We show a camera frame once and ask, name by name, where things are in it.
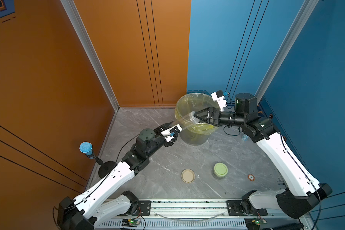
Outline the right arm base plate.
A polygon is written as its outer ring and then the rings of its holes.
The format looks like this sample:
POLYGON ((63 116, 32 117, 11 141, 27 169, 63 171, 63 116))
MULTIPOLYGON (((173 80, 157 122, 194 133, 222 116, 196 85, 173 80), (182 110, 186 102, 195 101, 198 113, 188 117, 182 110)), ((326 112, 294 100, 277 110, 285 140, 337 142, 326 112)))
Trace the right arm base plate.
POLYGON ((245 200, 228 200, 226 204, 230 216, 268 215, 266 209, 255 209, 248 201, 245 200))

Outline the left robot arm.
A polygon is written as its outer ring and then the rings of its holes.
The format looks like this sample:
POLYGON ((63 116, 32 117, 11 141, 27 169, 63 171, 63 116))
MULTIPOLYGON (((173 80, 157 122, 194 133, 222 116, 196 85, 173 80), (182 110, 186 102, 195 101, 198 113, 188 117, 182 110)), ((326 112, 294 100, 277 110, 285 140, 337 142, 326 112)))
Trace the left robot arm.
POLYGON ((177 141, 183 130, 176 122, 165 123, 156 129, 144 129, 136 137, 136 143, 105 177, 74 199, 64 198, 53 214, 60 230, 93 230, 118 215, 132 215, 138 206, 137 197, 125 191, 119 197, 108 198, 123 184, 135 177, 150 162, 150 156, 161 147, 169 147, 177 141))

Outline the cream jar lid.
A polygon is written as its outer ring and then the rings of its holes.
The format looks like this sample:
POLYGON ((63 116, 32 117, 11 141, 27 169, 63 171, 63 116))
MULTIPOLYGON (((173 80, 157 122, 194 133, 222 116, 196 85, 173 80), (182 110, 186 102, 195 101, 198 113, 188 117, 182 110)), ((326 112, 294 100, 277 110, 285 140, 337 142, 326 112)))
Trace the cream jar lid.
POLYGON ((181 173, 181 178, 182 178, 183 182, 185 182, 187 184, 192 183, 195 180, 195 177, 196 177, 195 173, 191 169, 185 169, 181 173))

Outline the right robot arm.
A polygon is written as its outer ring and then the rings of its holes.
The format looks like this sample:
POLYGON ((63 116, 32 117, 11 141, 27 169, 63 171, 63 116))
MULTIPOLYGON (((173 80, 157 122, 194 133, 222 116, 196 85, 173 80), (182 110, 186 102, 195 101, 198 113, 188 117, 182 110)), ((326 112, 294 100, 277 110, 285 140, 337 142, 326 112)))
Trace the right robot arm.
POLYGON ((241 198, 244 214, 253 215, 260 209, 278 209, 289 217, 298 219, 332 193, 331 187, 319 183, 289 149, 272 120, 259 116, 255 96, 249 93, 237 94, 234 111, 224 111, 227 104, 222 91, 211 96, 219 107, 192 112, 191 119, 218 127, 239 127, 264 151, 285 182, 286 187, 282 190, 252 190, 245 194, 241 198))

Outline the tall jar with clear lid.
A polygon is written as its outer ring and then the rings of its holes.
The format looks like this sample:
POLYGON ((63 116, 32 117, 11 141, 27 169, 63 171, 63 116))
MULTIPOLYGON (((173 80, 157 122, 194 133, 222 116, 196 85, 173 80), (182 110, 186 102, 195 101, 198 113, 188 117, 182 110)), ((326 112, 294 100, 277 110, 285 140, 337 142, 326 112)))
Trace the tall jar with clear lid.
POLYGON ((200 123, 200 120, 194 116, 195 111, 190 112, 184 117, 177 118, 173 123, 172 127, 177 126, 180 131, 186 130, 194 125, 200 123))

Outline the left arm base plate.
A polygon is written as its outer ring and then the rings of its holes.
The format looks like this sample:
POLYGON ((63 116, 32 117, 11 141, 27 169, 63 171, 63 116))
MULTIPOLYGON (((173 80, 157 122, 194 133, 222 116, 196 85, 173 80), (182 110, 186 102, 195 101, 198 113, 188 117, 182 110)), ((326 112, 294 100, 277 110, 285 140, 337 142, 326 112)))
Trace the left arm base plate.
POLYGON ((138 208, 141 211, 141 216, 149 216, 150 209, 151 209, 151 201, 150 200, 139 200, 138 201, 138 208))

